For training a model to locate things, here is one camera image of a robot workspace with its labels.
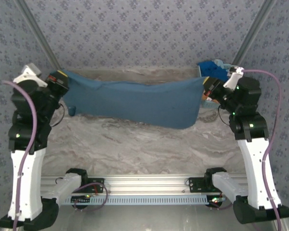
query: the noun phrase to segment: patterned wallpaper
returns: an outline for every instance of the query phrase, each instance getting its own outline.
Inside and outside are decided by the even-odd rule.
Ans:
[[[27,0],[61,66],[231,62],[263,0]]]
[[[12,80],[30,62],[45,74],[52,71],[13,0],[0,0],[0,218],[8,212],[12,196],[13,166],[7,132],[14,110],[12,89],[1,81]]]
[[[281,82],[283,101],[270,160],[279,196],[289,206],[289,0],[278,0],[242,66],[271,71]],[[259,112],[272,128],[277,104],[276,84],[267,76],[254,76],[261,81],[263,90]]]

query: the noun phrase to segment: gray wall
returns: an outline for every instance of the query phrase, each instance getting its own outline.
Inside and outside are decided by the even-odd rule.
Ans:
[[[263,0],[27,0],[62,67],[231,62]]]
[[[29,62],[46,74],[52,71],[13,0],[0,0],[0,217],[8,212],[11,202],[13,168],[7,132],[14,110],[10,102],[12,89],[1,81],[18,76]]]
[[[289,206],[289,0],[279,0],[274,6],[241,65],[245,69],[275,73],[281,82],[282,107],[270,158],[279,196]],[[259,112],[272,128],[277,105],[276,84],[270,77],[254,76],[258,76],[263,91]]]

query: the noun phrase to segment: marble surface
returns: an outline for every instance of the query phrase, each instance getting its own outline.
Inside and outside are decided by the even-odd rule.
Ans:
[[[158,84],[197,76],[195,69],[73,70],[98,80]],[[63,110],[55,112],[52,122]],[[224,121],[228,115],[221,110]],[[49,135],[43,175],[62,175],[69,168],[89,174],[195,174],[209,167],[245,172],[240,149],[216,109],[201,108],[196,123],[176,130],[128,120],[65,115]]]

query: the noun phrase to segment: black cable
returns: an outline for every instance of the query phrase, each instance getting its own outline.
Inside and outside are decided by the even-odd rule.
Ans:
[[[57,184],[57,180],[58,180],[58,179],[63,179],[63,177],[58,177],[58,178],[55,180],[56,184]]]
[[[60,119],[57,123],[55,123],[54,125],[51,126],[52,128],[55,127],[55,126],[57,126],[58,124],[60,124],[60,123],[62,122],[62,120],[63,120],[63,118],[64,118],[64,115],[65,115],[65,113],[66,113],[66,110],[64,109],[64,106],[62,105],[62,103],[60,103],[59,105],[60,105],[60,107],[63,108],[63,115],[62,115],[61,119]]]
[[[220,114],[220,108],[221,108],[221,106],[219,105],[219,106],[218,106],[218,108],[217,108],[217,111],[218,111],[218,115],[219,115],[219,117],[220,117],[221,121],[222,121],[224,124],[226,124],[227,126],[229,126],[229,127],[230,127],[230,125],[229,125],[229,124],[227,124],[227,123],[225,123],[225,121],[223,121],[223,119],[222,119],[222,117],[221,117],[221,114]]]

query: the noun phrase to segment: folded cloth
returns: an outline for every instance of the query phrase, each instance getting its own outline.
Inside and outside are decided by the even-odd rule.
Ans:
[[[147,85],[90,80],[62,71],[69,77],[63,99],[71,116],[85,113],[177,129],[188,128],[197,119],[203,78]]]

